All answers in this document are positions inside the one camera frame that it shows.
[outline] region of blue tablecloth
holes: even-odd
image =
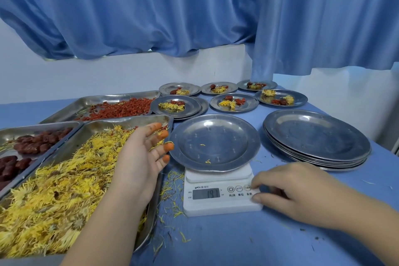
[[[213,96],[200,95],[210,101]],[[73,102],[57,100],[0,105],[0,127],[36,124]],[[321,112],[309,103],[305,110]],[[251,162],[254,174],[291,162],[266,139],[261,131],[267,114],[278,107],[260,104],[238,117],[252,124],[261,135],[262,146]],[[350,187],[382,200],[399,210],[399,158],[372,142],[373,152],[365,165],[355,171],[331,173]],[[165,168],[183,172],[173,161]],[[379,260],[359,242],[344,233],[295,222],[263,208],[259,212],[206,217],[174,217],[173,201],[183,210],[182,180],[176,193],[159,205],[159,216],[151,241],[133,255],[132,265],[379,265]],[[188,242],[182,241],[182,234]],[[157,256],[154,250],[159,249]]]

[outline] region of stainless steel tray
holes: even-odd
[[[74,133],[76,133],[83,126],[82,122],[72,121],[72,122],[59,122],[59,123],[49,123],[49,124],[37,124],[31,126],[21,126],[21,127],[11,127],[0,129],[0,145],[6,143],[7,141],[14,140],[23,135],[38,135],[43,131],[56,131],[59,129],[65,129],[72,127],[73,129],[56,144],[54,144],[47,152],[38,155],[21,155],[16,150],[14,150],[13,144],[10,144],[9,148],[0,152],[0,158],[15,155],[18,156],[18,160],[22,158],[30,157],[37,160],[31,164],[22,173],[16,176],[5,188],[0,191],[0,198],[7,194],[11,188],[17,185],[20,181],[24,180],[25,177],[30,174],[34,169],[36,169],[40,163],[42,163],[47,157],[49,157],[53,152],[55,152],[65,141],[67,141]]]
[[[107,129],[112,129],[115,125],[121,125],[124,129],[130,129],[135,126],[145,126],[149,123],[160,122],[163,125],[168,124],[169,131],[172,129],[173,118],[167,115],[149,115],[149,116],[137,116],[137,117],[125,117],[125,118],[114,118],[114,119],[103,119],[88,122],[83,125],[79,131],[77,131],[73,137],[62,147],[60,147],[56,153],[47,158],[39,167],[49,166],[51,164],[58,164],[62,161],[68,160],[72,155],[79,149],[92,135],[95,133],[103,132]],[[19,187],[28,178],[32,177],[35,172],[31,172],[25,179],[20,181],[16,187]],[[154,194],[151,198],[150,203],[147,206],[147,221],[144,224],[143,230],[137,234],[136,242],[134,244],[134,252],[141,248],[150,236],[150,233],[156,222],[156,208],[158,205],[159,193],[162,186],[162,173],[158,175],[157,183],[155,186]],[[10,193],[0,198],[0,206],[7,208],[10,203]],[[62,261],[62,254],[56,254],[51,256],[34,256],[23,259],[2,259],[0,260],[2,265],[12,266],[26,266],[26,265],[40,265],[40,266],[56,266]]]
[[[158,98],[161,92],[157,90],[147,91],[147,92],[137,92],[137,93],[127,93],[127,94],[115,94],[115,95],[99,95],[99,96],[87,96],[79,98],[78,100],[72,102],[68,106],[59,110],[50,117],[44,119],[39,124],[43,123],[53,123],[53,122],[63,122],[72,121],[82,115],[86,116],[89,114],[89,110],[93,104],[109,102],[111,104],[118,103],[121,101],[129,100],[130,98]]]

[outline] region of white scale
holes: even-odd
[[[259,189],[251,189],[253,178],[250,164],[227,173],[192,171],[184,175],[183,209],[187,217],[223,213],[259,211],[262,204],[253,203]]]

